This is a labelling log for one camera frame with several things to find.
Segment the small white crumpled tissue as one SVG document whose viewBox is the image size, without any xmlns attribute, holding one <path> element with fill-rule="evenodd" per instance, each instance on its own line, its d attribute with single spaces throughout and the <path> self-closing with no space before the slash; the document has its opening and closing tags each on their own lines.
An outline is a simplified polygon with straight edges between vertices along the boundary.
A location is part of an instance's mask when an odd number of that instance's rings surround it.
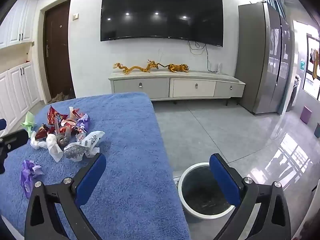
<svg viewBox="0 0 320 240">
<path fill-rule="evenodd" d="M 30 145 L 33 149 L 39 150 L 40 148 L 47 149 L 47 142 L 45 140 L 36 140 L 36 132 L 32 131 L 30 136 Z"/>
</svg>

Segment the dark red snack bag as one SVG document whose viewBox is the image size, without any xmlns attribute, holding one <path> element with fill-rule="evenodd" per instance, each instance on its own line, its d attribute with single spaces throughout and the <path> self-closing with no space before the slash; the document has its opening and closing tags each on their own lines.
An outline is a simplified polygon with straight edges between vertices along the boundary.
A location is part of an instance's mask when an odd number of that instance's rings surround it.
<svg viewBox="0 0 320 240">
<path fill-rule="evenodd" d="M 43 140 L 47 137 L 50 128 L 46 124 L 42 124 L 35 134 L 35 140 Z"/>
</svg>

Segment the green crumpled paper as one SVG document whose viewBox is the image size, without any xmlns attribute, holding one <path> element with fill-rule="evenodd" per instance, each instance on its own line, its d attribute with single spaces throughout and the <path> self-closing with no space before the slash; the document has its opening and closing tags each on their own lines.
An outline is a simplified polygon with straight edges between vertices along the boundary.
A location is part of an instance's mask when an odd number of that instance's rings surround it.
<svg viewBox="0 0 320 240">
<path fill-rule="evenodd" d="M 33 133 L 35 125 L 35 116 L 30 111 L 27 111 L 25 120 L 21 123 L 21 126 L 27 131 L 29 138 Z"/>
</svg>

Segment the red clear plastic wrapper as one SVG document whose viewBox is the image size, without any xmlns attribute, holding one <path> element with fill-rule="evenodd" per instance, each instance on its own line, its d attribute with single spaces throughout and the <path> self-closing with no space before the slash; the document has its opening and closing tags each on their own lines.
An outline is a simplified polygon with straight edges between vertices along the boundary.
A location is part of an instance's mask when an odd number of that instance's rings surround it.
<svg viewBox="0 0 320 240">
<path fill-rule="evenodd" d="M 56 141 L 61 148 L 64 148 L 69 144 L 71 133 L 72 128 L 69 125 L 63 127 L 55 127 Z"/>
</svg>

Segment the pink white crumpled wrapper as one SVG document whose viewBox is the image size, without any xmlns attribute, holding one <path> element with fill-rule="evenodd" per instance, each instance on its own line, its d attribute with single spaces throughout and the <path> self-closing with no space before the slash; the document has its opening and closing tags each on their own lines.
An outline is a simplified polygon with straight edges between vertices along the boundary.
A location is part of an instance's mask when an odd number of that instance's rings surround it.
<svg viewBox="0 0 320 240">
<path fill-rule="evenodd" d="M 80 112 L 79 108 L 69 107 L 69 117 L 78 120 L 84 116 L 84 113 Z"/>
</svg>

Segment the purple white crumpled wrapper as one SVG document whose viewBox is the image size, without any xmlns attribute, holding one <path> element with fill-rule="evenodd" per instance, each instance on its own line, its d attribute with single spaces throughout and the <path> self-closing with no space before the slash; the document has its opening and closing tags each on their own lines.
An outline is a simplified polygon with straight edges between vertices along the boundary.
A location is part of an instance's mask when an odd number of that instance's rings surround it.
<svg viewBox="0 0 320 240">
<path fill-rule="evenodd" d="M 80 117 L 77 122 L 76 126 L 81 128 L 84 132 L 87 132 L 89 130 L 89 123 L 90 118 L 87 114 L 84 114 L 82 117 Z"/>
</svg>

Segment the white printed plastic bag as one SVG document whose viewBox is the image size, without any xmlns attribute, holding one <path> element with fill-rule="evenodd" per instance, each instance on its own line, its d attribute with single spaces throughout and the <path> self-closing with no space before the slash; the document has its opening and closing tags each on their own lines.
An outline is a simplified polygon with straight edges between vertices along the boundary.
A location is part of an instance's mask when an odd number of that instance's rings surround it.
<svg viewBox="0 0 320 240">
<path fill-rule="evenodd" d="M 97 147 L 100 139 L 105 135 L 103 131 L 94 131 L 89 133 L 84 139 L 68 144 L 63 152 L 67 159 L 79 162 L 83 157 L 93 158 L 100 153 L 100 148 Z"/>
</svg>

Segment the dark brown entrance door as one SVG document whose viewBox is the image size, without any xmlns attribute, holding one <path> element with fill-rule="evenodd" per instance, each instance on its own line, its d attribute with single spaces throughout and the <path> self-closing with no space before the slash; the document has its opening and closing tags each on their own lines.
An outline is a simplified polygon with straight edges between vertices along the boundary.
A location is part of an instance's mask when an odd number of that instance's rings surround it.
<svg viewBox="0 0 320 240">
<path fill-rule="evenodd" d="M 74 87 L 68 51 L 68 18 L 70 0 L 47 10 L 44 15 L 44 66 L 50 96 L 72 93 Z"/>
</svg>

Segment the purple cube stool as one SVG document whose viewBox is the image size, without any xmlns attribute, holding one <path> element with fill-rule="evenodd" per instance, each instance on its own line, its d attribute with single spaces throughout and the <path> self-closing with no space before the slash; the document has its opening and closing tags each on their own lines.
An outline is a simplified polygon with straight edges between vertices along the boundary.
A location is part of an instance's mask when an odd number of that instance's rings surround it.
<svg viewBox="0 0 320 240">
<path fill-rule="evenodd" d="M 304 122 L 305 124 L 308 124 L 308 122 L 310 121 L 311 115 L 312 115 L 312 111 L 308 107 L 304 106 L 300 115 L 300 120 L 302 120 L 302 122 Z"/>
</svg>

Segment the golden dragon figurine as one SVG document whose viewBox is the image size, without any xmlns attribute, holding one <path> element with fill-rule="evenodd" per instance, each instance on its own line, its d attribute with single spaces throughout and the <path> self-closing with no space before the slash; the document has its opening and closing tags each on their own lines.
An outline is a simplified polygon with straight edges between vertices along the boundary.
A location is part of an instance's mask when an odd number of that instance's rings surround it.
<svg viewBox="0 0 320 240">
<path fill-rule="evenodd" d="M 122 72 L 126 75 L 130 74 L 133 70 L 140 70 L 141 72 L 144 72 L 144 73 L 149 73 L 150 70 L 152 70 L 153 68 L 155 69 L 158 69 L 158 63 L 156 63 L 155 61 L 150 61 L 148 60 L 148 64 L 145 68 L 142 68 L 140 66 L 132 66 L 130 68 L 128 68 L 127 66 L 124 66 L 122 64 L 120 64 L 119 62 L 115 63 L 113 65 L 113 69 L 120 69 L 122 70 Z"/>
</svg>

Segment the white low tv cabinet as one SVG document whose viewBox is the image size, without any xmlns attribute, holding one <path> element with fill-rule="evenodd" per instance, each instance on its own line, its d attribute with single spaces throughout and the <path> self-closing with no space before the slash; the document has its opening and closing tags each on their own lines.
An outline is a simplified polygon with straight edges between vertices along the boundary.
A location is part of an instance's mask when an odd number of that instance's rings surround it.
<svg viewBox="0 0 320 240">
<path fill-rule="evenodd" d="M 143 92 L 152 101 L 241 98 L 245 83 L 209 72 L 115 72 L 109 77 L 112 93 Z"/>
</svg>

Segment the grey double door refrigerator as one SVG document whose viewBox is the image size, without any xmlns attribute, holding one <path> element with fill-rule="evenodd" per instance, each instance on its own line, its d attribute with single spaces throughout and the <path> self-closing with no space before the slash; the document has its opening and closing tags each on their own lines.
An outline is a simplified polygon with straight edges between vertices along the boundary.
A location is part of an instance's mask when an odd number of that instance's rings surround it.
<svg viewBox="0 0 320 240">
<path fill-rule="evenodd" d="M 238 12 L 235 77 L 246 84 L 240 104 L 253 114 L 278 112 L 292 55 L 290 26 L 267 2 L 240 5 Z"/>
</svg>

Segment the golden tiger figurine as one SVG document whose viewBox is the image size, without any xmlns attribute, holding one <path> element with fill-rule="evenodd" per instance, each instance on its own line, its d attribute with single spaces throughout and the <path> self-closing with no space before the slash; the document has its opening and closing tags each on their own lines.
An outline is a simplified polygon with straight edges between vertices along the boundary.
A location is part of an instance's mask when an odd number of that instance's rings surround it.
<svg viewBox="0 0 320 240">
<path fill-rule="evenodd" d="M 189 72 L 189 67 L 186 64 L 168 64 L 166 66 L 162 65 L 159 63 L 160 66 L 162 66 L 163 68 L 167 68 L 170 72 L 176 73 L 176 72 L 184 72 L 184 73 L 188 73 Z"/>
</svg>

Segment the white wall cabinets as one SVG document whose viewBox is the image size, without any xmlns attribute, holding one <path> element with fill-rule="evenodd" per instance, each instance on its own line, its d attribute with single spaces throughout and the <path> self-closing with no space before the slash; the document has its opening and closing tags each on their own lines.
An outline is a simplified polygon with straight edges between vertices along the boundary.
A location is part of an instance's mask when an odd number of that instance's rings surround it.
<svg viewBox="0 0 320 240">
<path fill-rule="evenodd" d="M 31 61 L 38 0 L 18 0 L 1 23 L 1 118 L 7 134 L 40 101 Z"/>
</svg>

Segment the large black wall television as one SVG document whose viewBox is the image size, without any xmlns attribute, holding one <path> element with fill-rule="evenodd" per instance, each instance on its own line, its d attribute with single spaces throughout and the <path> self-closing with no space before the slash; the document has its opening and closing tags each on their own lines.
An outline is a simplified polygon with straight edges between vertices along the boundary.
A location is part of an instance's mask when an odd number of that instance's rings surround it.
<svg viewBox="0 0 320 240">
<path fill-rule="evenodd" d="M 222 0 L 102 0 L 101 41 L 172 38 L 223 46 Z"/>
</svg>

